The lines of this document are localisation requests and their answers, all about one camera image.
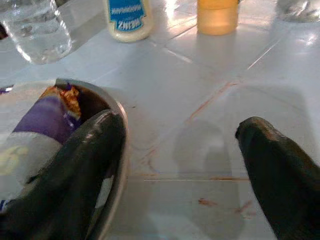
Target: blue label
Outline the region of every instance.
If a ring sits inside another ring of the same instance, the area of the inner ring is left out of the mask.
[[[109,0],[109,18],[115,22],[115,29],[132,32],[141,28],[146,16],[141,0]]]

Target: clear glass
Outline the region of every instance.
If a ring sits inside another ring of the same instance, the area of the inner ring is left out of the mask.
[[[208,35],[228,34],[238,25],[238,0],[198,0],[197,28]]]
[[[0,21],[30,63],[55,62],[72,47],[54,0],[0,0]]]
[[[289,22],[319,22],[320,0],[278,0],[277,12],[280,19]]]

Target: white tiled table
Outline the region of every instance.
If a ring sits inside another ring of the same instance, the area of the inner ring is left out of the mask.
[[[148,39],[118,43],[102,0],[61,7],[75,50],[31,65],[0,42],[0,84],[73,78],[107,88],[125,107],[130,176],[112,240],[275,239],[234,138],[261,116],[320,162],[320,24],[276,19],[276,0],[243,0],[239,26],[197,34],[195,0],[153,0]]]

